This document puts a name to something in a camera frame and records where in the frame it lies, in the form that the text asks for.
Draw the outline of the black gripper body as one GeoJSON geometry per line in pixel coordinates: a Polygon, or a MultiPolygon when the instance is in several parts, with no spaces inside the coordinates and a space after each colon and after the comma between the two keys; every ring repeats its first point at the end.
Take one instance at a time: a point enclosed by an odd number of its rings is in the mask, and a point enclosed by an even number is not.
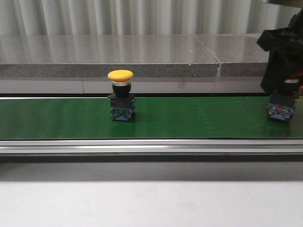
{"type": "Polygon", "coordinates": [[[267,71],[302,71],[303,11],[295,14],[287,27],[264,30],[257,44],[269,52],[267,71]]]}

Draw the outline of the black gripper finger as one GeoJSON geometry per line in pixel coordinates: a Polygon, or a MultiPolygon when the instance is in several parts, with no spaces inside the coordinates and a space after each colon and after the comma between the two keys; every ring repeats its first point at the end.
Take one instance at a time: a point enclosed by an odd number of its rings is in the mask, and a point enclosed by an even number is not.
{"type": "Polygon", "coordinates": [[[261,88],[272,94],[283,87],[288,79],[299,80],[299,87],[303,84],[303,52],[294,49],[274,48],[269,51],[269,59],[261,88]]]}

